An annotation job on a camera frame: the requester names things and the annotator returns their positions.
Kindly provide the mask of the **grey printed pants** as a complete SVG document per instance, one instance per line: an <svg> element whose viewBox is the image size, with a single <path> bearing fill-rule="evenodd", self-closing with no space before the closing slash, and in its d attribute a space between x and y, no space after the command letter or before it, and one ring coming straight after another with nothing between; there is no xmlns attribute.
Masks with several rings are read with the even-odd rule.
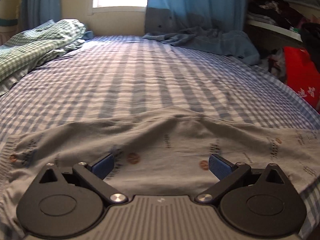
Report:
<svg viewBox="0 0 320 240"><path fill-rule="evenodd" d="M1 152L1 193L17 200L42 166L90 163L110 153L106 181L128 194L195 193L216 182L205 162L278 164L298 191L319 178L319 131L263 128L169 107L131 116L70 122L11 135Z"/></svg>

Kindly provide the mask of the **red bag with characters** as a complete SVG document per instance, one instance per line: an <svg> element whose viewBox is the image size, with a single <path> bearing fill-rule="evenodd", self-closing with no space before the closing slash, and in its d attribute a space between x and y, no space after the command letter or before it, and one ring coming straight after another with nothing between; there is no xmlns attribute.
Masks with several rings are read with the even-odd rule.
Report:
<svg viewBox="0 0 320 240"><path fill-rule="evenodd" d="M319 112L319 72L305 49L285 46L286 84Z"/></svg>

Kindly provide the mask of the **blue checkered bed sheet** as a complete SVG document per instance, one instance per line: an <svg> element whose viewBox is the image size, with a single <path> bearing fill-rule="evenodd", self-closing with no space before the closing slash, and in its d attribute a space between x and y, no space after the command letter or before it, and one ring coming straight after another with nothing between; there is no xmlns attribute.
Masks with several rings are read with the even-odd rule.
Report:
<svg viewBox="0 0 320 240"><path fill-rule="evenodd" d="M1 144L13 134L170 106L319 130L319 114L257 66L136 36L102 36L35 68L1 97Z"/></svg>

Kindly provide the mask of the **green checkered blanket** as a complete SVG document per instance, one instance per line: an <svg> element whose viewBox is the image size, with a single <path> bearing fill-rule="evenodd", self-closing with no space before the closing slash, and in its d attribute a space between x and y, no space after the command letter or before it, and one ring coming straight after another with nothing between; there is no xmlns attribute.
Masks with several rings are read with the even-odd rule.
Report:
<svg viewBox="0 0 320 240"><path fill-rule="evenodd" d="M36 67L82 47L93 33L76 19L49 20L1 45L1 95Z"/></svg>

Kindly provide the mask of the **black hanging garment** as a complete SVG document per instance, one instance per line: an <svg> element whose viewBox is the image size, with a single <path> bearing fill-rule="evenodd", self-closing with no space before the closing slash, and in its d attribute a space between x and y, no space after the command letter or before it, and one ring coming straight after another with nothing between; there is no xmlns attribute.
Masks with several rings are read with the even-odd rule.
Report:
<svg viewBox="0 0 320 240"><path fill-rule="evenodd" d="M303 23L300 30L300 37L305 49L310 55L311 61L319 66L320 35L318 23Z"/></svg>

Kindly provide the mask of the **clothes pile on shelf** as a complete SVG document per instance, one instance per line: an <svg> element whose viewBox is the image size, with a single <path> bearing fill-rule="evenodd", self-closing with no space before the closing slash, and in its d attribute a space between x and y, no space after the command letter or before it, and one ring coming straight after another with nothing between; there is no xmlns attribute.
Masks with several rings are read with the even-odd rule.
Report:
<svg viewBox="0 0 320 240"><path fill-rule="evenodd" d="M277 26L300 29L308 20L284 0L252 0L247 7L248 12L271 18Z"/></svg>

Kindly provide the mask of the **white shelf unit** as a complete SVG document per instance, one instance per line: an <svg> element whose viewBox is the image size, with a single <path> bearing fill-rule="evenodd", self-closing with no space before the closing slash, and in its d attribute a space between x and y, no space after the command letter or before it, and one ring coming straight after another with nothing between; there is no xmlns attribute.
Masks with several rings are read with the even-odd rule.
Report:
<svg viewBox="0 0 320 240"><path fill-rule="evenodd" d="M319 0L249 0L247 24L301 41L304 23L319 24Z"/></svg>

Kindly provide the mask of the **blue star curtain right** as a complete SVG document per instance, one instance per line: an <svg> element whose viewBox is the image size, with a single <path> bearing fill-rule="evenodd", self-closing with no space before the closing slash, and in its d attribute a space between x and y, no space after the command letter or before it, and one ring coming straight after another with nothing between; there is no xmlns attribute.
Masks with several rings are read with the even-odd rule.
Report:
<svg viewBox="0 0 320 240"><path fill-rule="evenodd" d="M144 38L254 65L260 55L243 31L246 12L247 0L148 0Z"/></svg>

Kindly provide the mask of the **blue curtain left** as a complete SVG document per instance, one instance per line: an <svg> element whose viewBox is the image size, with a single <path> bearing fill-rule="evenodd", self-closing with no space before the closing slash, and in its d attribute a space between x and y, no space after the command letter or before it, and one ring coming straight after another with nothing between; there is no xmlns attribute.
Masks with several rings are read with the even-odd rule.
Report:
<svg viewBox="0 0 320 240"><path fill-rule="evenodd" d="M61 0L22 0L20 9L22 29L33 29L49 20L61 20Z"/></svg>

